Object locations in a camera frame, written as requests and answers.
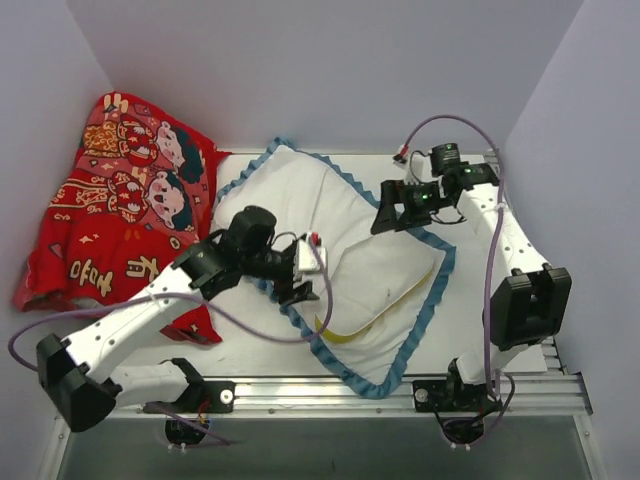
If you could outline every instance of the cartoon character print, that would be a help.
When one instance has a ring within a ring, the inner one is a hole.
[[[127,223],[136,223],[149,209],[144,188],[126,172],[110,178],[75,169],[51,200],[56,220],[75,220],[91,213],[115,213]]]
[[[146,201],[171,230],[194,229],[189,196],[175,173],[169,170],[157,172],[147,189]]]
[[[118,122],[105,120],[100,125],[87,125],[82,142],[85,155],[126,158],[134,167],[146,167],[158,158],[158,145],[151,129],[126,113]]]
[[[204,173],[198,145],[178,127],[163,121],[158,127],[156,143],[162,155],[169,160],[180,178],[187,183],[198,183]]]

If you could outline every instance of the white wall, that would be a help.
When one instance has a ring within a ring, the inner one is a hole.
[[[91,104],[109,89],[62,1],[4,2],[0,15],[0,477],[37,475],[54,408],[6,353],[28,321],[11,295],[51,196],[68,174]],[[20,343],[34,358],[38,335]]]
[[[68,0],[99,63],[227,147],[395,151],[458,113],[503,143],[582,0]],[[451,138],[444,122],[424,146]]]
[[[586,0],[506,144],[518,217],[573,276],[560,354],[612,479],[640,471],[640,3]]]

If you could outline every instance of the bolt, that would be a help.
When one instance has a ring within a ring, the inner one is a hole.
[[[231,390],[223,390],[220,392],[220,401],[223,405],[229,405],[233,402],[233,392],[231,392]]]
[[[424,403],[427,401],[427,398],[429,398],[429,393],[424,388],[419,388],[413,396],[416,402]]]

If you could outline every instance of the red fabric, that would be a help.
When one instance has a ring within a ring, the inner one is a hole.
[[[78,299],[109,305],[132,297],[208,235],[216,170],[227,155],[138,97],[101,97],[74,168],[45,212],[14,304],[23,311],[70,310]],[[221,341],[204,307],[163,333]]]

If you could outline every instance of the blue border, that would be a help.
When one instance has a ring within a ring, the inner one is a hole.
[[[379,202],[376,201],[373,194],[369,190],[365,190],[362,183],[358,182],[352,174],[343,172],[338,165],[332,163],[329,157],[296,150],[290,142],[281,138],[275,138],[267,148],[266,152],[257,159],[252,160],[236,180],[233,180],[228,185],[222,187],[217,194],[218,201],[220,201],[222,197],[228,194],[232,189],[242,185],[247,178],[260,168],[260,166],[266,162],[281,145],[287,146],[297,152],[305,153],[325,163],[340,175],[349,185],[351,185],[367,202],[376,209],[378,208]],[[346,367],[333,355],[333,353],[331,353],[331,350],[327,348],[321,338],[316,338],[310,344],[311,352],[316,356],[316,358],[329,371],[340,377],[345,385],[349,386],[354,392],[364,398],[374,400],[384,398],[398,388],[402,382],[402,376],[407,369],[407,362],[424,336],[427,325],[429,325],[429,322],[433,317],[435,306],[442,300],[442,294],[449,282],[449,275],[455,266],[456,247],[445,242],[434,233],[427,232],[424,228],[411,229],[409,230],[409,233],[430,247],[442,250],[445,255],[442,265],[440,266],[440,270],[434,279],[431,290],[418,313],[416,323],[411,332],[409,332],[407,339],[400,346],[400,350],[398,350],[398,354],[391,364],[389,372],[382,384],[375,385]],[[272,302],[276,302],[276,297],[273,293],[273,284],[271,282],[267,282],[266,280],[255,280],[254,283],[261,291],[269,296]],[[298,314],[293,307],[280,307],[280,313],[288,316],[291,324],[300,329],[300,336],[304,337],[313,333],[304,322],[302,316]]]

